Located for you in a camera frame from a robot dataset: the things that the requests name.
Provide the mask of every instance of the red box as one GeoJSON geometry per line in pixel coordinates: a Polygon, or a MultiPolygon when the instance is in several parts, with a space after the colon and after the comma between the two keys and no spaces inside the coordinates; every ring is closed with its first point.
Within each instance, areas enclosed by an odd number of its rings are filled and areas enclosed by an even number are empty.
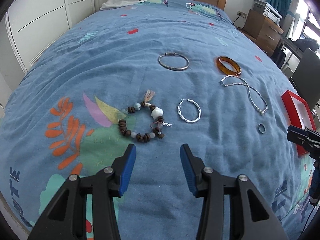
{"type": "MultiPolygon", "coordinates": [[[[309,129],[316,130],[316,125],[313,121],[309,106],[303,98],[289,90],[287,90],[281,98],[284,102],[285,108],[287,109],[292,125],[302,129],[308,127],[309,129]]],[[[297,150],[298,156],[307,153],[300,145],[297,145],[297,150]]]]}

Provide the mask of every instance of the bed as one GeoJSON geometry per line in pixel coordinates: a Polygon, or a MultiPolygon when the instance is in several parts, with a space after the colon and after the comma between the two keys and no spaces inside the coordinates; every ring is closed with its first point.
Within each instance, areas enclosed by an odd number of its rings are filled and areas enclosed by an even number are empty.
{"type": "MultiPolygon", "coordinates": [[[[314,168],[311,158],[298,158],[286,139],[290,121],[281,95],[295,91],[271,59],[233,26],[223,12],[225,3],[151,0],[99,11],[43,53],[0,120],[0,210],[20,239],[27,238],[69,174],[95,174],[132,142],[138,152],[132,178],[124,197],[115,200],[122,240],[195,238],[202,200],[188,190],[179,157],[183,143],[223,175],[248,175],[289,238],[299,236],[311,211],[314,168]],[[189,68],[162,67],[158,57],[166,52],[187,57],[189,68]],[[244,86],[221,85],[219,56],[241,66],[241,78],[268,103],[264,116],[252,107],[244,86]],[[123,137],[118,120],[125,118],[134,131],[150,129],[148,114],[123,110],[140,102],[148,89],[156,92],[152,103],[164,110],[172,127],[163,128],[163,139],[143,144],[123,137]],[[180,119],[181,98],[199,104],[198,122],[180,119]],[[260,123],[264,134],[257,130],[260,123]]],[[[176,57],[166,60],[183,64],[176,57]]],[[[263,108],[258,95],[252,99],[263,108]]],[[[183,114],[192,119],[197,112],[184,105],[183,114]]],[[[224,239],[228,224],[226,217],[224,239]]],[[[90,205],[86,228],[92,240],[90,205]]]]}

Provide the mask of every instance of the wall socket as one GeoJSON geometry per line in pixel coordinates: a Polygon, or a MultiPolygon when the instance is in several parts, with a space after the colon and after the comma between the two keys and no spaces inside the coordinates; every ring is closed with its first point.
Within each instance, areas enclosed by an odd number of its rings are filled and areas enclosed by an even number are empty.
{"type": "Polygon", "coordinates": [[[240,17],[246,19],[247,15],[245,13],[238,11],[237,15],[239,14],[240,14],[240,17]]]}

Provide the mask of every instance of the metal screw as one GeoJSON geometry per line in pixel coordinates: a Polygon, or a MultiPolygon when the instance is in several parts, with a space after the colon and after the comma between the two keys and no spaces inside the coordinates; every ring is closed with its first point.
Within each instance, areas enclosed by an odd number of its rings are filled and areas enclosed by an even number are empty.
{"type": "Polygon", "coordinates": [[[78,179],[78,176],[76,174],[72,174],[69,176],[69,180],[71,180],[71,181],[75,181],[77,179],[78,179]]]}
{"type": "Polygon", "coordinates": [[[212,169],[211,167],[204,167],[204,168],[203,168],[203,171],[204,171],[205,173],[213,173],[213,169],[212,169]]]}
{"type": "Polygon", "coordinates": [[[241,174],[241,175],[239,175],[239,180],[241,180],[241,181],[247,181],[247,180],[248,180],[248,177],[247,177],[246,175],[244,175],[244,174],[241,174]]]}
{"type": "Polygon", "coordinates": [[[113,168],[112,167],[106,167],[106,168],[104,168],[104,173],[106,173],[106,174],[110,174],[110,173],[113,173],[113,168]]]}

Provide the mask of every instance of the jewelry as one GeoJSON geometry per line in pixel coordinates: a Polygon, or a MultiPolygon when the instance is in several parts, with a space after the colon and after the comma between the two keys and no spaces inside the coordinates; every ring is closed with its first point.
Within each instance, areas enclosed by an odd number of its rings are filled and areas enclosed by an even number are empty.
{"type": "Polygon", "coordinates": [[[265,112],[268,110],[268,104],[267,104],[267,102],[264,100],[264,98],[262,97],[262,95],[261,95],[255,88],[253,88],[252,86],[249,86],[248,83],[247,83],[244,79],[242,79],[242,78],[240,78],[240,77],[237,77],[237,76],[228,75],[228,76],[225,76],[223,79],[221,79],[221,84],[222,84],[224,87],[234,86],[234,85],[241,85],[241,86],[247,87],[249,100],[250,100],[251,104],[253,105],[253,107],[254,107],[261,115],[264,115],[265,112]],[[225,85],[223,81],[224,81],[226,78],[228,78],[228,77],[238,78],[238,79],[240,79],[240,80],[241,80],[242,82],[244,82],[244,83],[231,83],[231,84],[225,85]],[[250,88],[251,88],[252,90],[254,90],[254,91],[259,95],[259,97],[262,99],[262,101],[265,103],[266,108],[265,108],[264,110],[261,110],[259,107],[257,107],[257,105],[255,104],[255,102],[252,100],[250,88]]]}
{"type": "Polygon", "coordinates": [[[218,57],[217,58],[217,66],[218,68],[223,72],[225,73],[226,75],[234,75],[234,76],[240,76],[241,74],[241,68],[240,66],[235,62],[233,61],[231,58],[228,58],[228,57],[218,57]],[[235,71],[232,71],[228,68],[226,68],[223,64],[222,64],[222,61],[225,61],[225,62],[228,62],[231,66],[233,66],[233,68],[236,70],[235,71]]]}
{"type": "Polygon", "coordinates": [[[189,62],[189,60],[185,57],[185,56],[183,56],[183,55],[180,55],[180,54],[178,54],[178,53],[165,53],[164,55],[161,55],[159,58],[158,58],[158,62],[160,63],[160,65],[162,66],[162,67],[165,67],[165,68],[167,68],[167,69],[170,69],[170,70],[174,70],[174,71],[182,71],[182,70],[185,70],[185,69],[187,69],[188,67],[189,67],[189,64],[190,64],[190,62],[189,62]],[[186,60],[186,62],[187,62],[187,64],[184,66],[184,67],[181,67],[181,68],[179,68],[179,67],[170,67],[170,66],[167,66],[167,65],[165,65],[165,64],[163,64],[162,62],[161,62],[161,58],[162,57],[166,57],[166,56],[179,56],[179,57],[182,57],[182,58],[184,58],[185,60],[186,60]]]}
{"type": "Polygon", "coordinates": [[[198,105],[198,103],[196,103],[195,101],[193,101],[193,100],[191,100],[191,99],[181,99],[181,102],[180,102],[180,104],[178,105],[178,114],[180,115],[180,117],[181,117],[181,119],[182,119],[183,121],[188,122],[188,123],[195,123],[195,122],[198,122],[198,121],[199,121],[202,113],[201,113],[201,108],[200,108],[200,106],[198,105]],[[182,105],[183,101],[188,101],[188,102],[190,102],[190,103],[193,103],[193,104],[197,107],[198,112],[199,112],[199,115],[198,115],[198,118],[197,118],[197,119],[190,121],[190,120],[186,119],[186,118],[181,114],[181,105],[182,105]]]}
{"type": "Polygon", "coordinates": [[[132,132],[131,130],[127,130],[127,122],[124,119],[119,120],[118,126],[121,134],[123,136],[131,136],[132,138],[136,138],[138,142],[149,142],[151,139],[158,137],[162,139],[164,137],[164,134],[161,131],[161,128],[163,126],[172,126],[169,123],[164,122],[164,119],[162,117],[163,110],[159,107],[156,107],[155,105],[152,105],[148,103],[152,99],[152,97],[155,95],[155,93],[151,90],[148,90],[147,93],[144,95],[144,100],[141,103],[135,103],[134,106],[129,106],[128,113],[133,114],[135,111],[139,111],[141,107],[149,107],[151,110],[151,116],[153,117],[156,122],[152,124],[157,124],[157,127],[153,127],[152,125],[152,132],[151,133],[145,133],[144,135],[136,132],[132,132]]]}
{"type": "Polygon", "coordinates": [[[258,125],[258,130],[260,133],[265,133],[266,127],[263,125],[263,123],[258,125]]]}

